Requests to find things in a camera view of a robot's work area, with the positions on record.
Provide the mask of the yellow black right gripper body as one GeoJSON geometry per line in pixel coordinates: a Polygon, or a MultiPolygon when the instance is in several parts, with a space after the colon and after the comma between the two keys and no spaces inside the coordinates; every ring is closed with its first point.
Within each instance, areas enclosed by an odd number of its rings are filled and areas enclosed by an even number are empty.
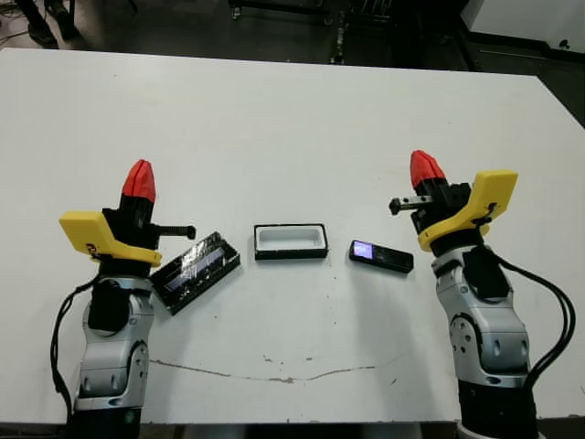
{"type": "Polygon", "coordinates": [[[393,198],[388,207],[393,215],[409,210],[421,249],[441,256],[484,241],[490,223],[507,210],[517,178],[510,170],[481,171],[472,184],[449,183],[444,201],[415,193],[393,198]]]}

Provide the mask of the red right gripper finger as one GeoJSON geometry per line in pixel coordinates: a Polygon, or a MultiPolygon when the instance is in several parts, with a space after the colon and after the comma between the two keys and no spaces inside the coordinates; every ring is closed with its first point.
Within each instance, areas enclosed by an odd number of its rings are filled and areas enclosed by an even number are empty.
{"type": "Polygon", "coordinates": [[[437,160],[432,155],[426,155],[428,164],[428,178],[424,180],[428,194],[434,201],[444,201],[449,189],[449,182],[437,160]]]}
{"type": "Polygon", "coordinates": [[[432,157],[422,150],[415,150],[410,156],[410,181],[418,196],[426,195],[424,181],[432,178],[432,157]]]}

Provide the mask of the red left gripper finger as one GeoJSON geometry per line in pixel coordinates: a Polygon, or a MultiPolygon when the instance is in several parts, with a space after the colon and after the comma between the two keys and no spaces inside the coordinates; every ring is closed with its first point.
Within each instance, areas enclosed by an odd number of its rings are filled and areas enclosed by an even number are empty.
{"type": "Polygon", "coordinates": [[[142,215],[151,215],[156,197],[154,171],[147,160],[140,160],[137,168],[137,205],[142,215]]]}
{"type": "Polygon", "coordinates": [[[142,175],[145,161],[138,160],[131,168],[122,185],[120,210],[125,214],[143,215],[144,198],[142,197],[142,175]]]}

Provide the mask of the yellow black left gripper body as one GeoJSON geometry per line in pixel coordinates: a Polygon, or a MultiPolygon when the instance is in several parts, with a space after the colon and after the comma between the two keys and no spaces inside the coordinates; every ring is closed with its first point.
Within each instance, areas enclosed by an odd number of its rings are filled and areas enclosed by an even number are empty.
{"type": "Polygon", "coordinates": [[[73,248],[100,264],[100,274],[148,274],[158,267],[164,236],[193,240],[197,229],[162,226],[151,221],[151,206],[126,206],[101,211],[67,211],[59,224],[73,248]]]}

